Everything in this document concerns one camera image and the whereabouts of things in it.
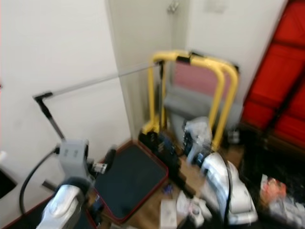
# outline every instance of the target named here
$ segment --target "black cable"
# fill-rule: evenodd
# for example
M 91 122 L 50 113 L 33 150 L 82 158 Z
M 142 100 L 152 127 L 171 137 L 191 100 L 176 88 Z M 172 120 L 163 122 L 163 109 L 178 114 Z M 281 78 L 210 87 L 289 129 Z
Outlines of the black cable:
M 58 153 L 59 148 L 56 147 L 54 148 L 51 152 L 49 152 L 36 166 L 35 168 L 29 173 L 29 175 L 27 176 L 27 178 L 25 179 L 25 181 L 22 184 L 20 193 L 19 193 L 19 209 L 21 212 L 21 218 L 24 218 L 27 223 L 29 224 L 29 228 L 31 228 L 31 226 L 34 226 L 28 216 L 26 215 L 25 212 L 25 207 L 24 207 L 24 192 L 25 192 L 25 188 L 27 187 L 31 177 L 34 175 L 34 173 L 36 172 L 36 170 L 42 165 L 43 162 L 45 162 L 51 155 L 53 155 L 54 153 Z
M 224 228 L 227 228 L 229 225 L 228 224 L 228 213 L 229 213 L 231 196 L 232 196 L 232 174 L 231 174 L 230 166 L 229 166 L 227 159 L 221 153 L 219 155 L 222 157 L 225 167 L 227 169 L 228 183 L 229 183 L 228 199 L 227 199 L 227 203 L 226 203 L 225 211 L 224 211 Z

